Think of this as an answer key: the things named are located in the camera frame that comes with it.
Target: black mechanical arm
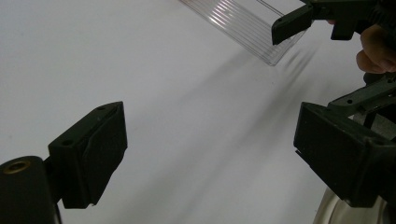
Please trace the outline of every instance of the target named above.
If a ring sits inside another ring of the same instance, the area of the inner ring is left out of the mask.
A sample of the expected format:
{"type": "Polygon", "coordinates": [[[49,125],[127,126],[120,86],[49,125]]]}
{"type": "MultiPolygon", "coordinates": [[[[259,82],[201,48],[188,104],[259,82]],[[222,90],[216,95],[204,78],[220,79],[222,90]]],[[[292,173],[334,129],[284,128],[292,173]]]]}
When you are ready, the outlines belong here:
{"type": "MultiPolygon", "coordinates": [[[[396,49],[396,1],[303,0],[277,20],[273,43],[332,20],[332,39],[349,40],[378,24],[396,49]]],[[[366,86],[327,106],[302,103],[294,145],[297,153],[340,199],[372,207],[378,196],[396,206],[396,74],[364,76],[366,86]]]]}
{"type": "Polygon", "coordinates": [[[0,165],[0,223],[62,223],[65,208],[97,204],[127,148],[123,103],[95,108],[49,144],[49,157],[0,165]]]}

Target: white table surface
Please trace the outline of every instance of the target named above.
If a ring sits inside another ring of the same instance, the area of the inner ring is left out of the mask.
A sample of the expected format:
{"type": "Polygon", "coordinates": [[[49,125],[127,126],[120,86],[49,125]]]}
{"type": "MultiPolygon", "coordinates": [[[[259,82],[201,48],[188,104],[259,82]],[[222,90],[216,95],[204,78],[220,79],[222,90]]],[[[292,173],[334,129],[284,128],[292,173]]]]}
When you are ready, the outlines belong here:
{"type": "Polygon", "coordinates": [[[294,152],[300,103],[363,85],[359,37],[331,30],[315,22],[272,67],[177,0],[1,1],[0,163],[47,158],[123,101],[123,162],[96,206],[60,203],[64,223],[312,223],[325,185],[294,152]]]}

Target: white background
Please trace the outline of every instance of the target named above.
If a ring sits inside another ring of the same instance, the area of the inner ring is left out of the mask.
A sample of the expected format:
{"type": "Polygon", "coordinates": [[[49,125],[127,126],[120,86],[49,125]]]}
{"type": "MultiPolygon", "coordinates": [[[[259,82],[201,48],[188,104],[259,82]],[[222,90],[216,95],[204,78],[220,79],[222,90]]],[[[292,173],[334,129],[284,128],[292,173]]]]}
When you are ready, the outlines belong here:
{"type": "Polygon", "coordinates": [[[331,31],[271,67],[177,0],[1,1],[0,163],[123,101],[123,162],[64,223],[311,223],[325,185],[294,152],[300,103],[363,86],[359,37],[331,31]]]}

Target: clear plastic container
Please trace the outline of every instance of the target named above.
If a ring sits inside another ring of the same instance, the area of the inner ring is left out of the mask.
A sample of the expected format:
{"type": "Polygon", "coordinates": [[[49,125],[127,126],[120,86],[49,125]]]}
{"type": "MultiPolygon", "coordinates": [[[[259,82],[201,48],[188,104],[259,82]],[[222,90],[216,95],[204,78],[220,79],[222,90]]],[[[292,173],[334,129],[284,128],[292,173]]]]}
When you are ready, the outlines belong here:
{"type": "Polygon", "coordinates": [[[304,34],[301,32],[276,46],[272,44],[272,24],[299,7],[295,4],[280,5],[279,0],[180,1],[270,65],[276,65],[304,34]]]}

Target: human hand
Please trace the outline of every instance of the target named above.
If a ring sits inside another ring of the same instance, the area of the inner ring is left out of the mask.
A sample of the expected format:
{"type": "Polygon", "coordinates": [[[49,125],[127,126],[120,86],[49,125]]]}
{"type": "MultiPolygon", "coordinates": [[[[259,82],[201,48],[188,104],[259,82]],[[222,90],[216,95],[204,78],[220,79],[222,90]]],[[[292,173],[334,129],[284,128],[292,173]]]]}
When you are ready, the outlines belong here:
{"type": "Polygon", "coordinates": [[[363,50],[356,56],[358,67],[367,73],[396,72],[396,51],[386,43],[387,32],[373,25],[361,33],[363,50]]]}

